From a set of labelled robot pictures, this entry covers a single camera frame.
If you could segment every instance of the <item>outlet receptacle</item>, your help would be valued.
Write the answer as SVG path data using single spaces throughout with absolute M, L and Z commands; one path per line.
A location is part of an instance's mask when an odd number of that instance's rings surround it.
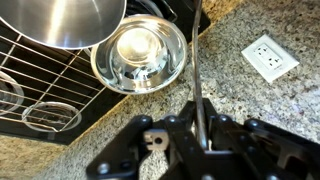
M 269 83 L 299 64 L 267 35 L 263 35 L 241 53 Z

